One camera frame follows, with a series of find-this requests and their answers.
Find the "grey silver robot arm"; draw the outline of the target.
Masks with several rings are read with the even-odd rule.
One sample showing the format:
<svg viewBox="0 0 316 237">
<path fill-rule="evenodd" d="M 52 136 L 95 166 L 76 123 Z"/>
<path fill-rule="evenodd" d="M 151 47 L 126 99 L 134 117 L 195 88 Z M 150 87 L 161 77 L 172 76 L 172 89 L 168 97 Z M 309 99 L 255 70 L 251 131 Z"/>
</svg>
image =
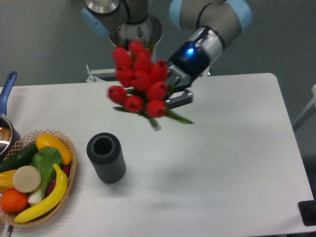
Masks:
<svg viewBox="0 0 316 237">
<path fill-rule="evenodd" d="M 161 22 L 148 11 L 146 0 L 88 0 L 81 16 L 94 34 L 123 48 L 136 40 L 153 47 L 162 36 Z M 192 102 L 192 83 L 207 76 L 210 65 L 244 32 L 252 11 L 243 0 L 174 0 L 169 18 L 193 31 L 167 60 L 167 82 L 175 84 L 177 96 L 168 96 L 166 103 L 173 109 Z"/>
</svg>

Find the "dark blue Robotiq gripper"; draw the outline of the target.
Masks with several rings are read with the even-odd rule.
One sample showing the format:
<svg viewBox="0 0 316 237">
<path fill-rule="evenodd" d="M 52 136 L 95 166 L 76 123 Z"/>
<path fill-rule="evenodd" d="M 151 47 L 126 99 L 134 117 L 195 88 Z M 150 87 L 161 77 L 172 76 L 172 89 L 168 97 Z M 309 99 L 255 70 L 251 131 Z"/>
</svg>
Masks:
<svg viewBox="0 0 316 237">
<path fill-rule="evenodd" d="M 171 87 L 169 94 L 175 93 L 165 101 L 169 109 L 193 102 L 192 83 L 223 51 L 216 32 L 210 27 L 201 27 L 167 59 L 166 84 Z"/>
</svg>

